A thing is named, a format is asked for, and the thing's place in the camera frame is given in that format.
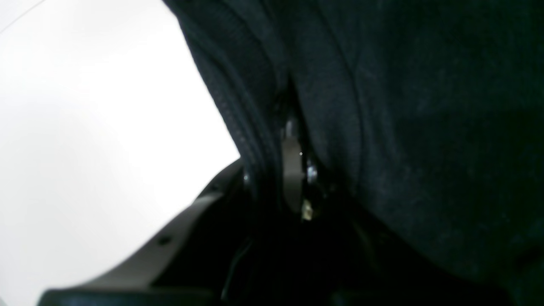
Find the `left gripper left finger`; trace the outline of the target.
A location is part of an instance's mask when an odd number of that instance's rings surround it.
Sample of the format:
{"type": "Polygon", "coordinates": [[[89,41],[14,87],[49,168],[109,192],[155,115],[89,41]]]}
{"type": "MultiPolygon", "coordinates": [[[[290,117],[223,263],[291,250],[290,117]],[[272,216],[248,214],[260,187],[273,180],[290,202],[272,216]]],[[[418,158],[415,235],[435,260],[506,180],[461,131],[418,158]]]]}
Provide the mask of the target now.
{"type": "Polygon", "coordinates": [[[235,161],[144,246],[107,273],[46,291],[40,306],[219,306],[246,232],[243,165],[235,161]]]}

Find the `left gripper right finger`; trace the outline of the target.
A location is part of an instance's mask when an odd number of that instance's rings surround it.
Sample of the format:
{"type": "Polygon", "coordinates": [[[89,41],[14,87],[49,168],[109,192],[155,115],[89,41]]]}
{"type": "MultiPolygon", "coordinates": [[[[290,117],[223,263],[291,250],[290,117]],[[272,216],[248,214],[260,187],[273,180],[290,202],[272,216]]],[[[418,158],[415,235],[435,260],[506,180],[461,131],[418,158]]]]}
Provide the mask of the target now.
{"type": "Polygon", "coordinates": [[[281,152],[283,197],[292,213],[301,213],[304,170],[298,124],[294,119],[288,119],[284,126],[281,152]]]}

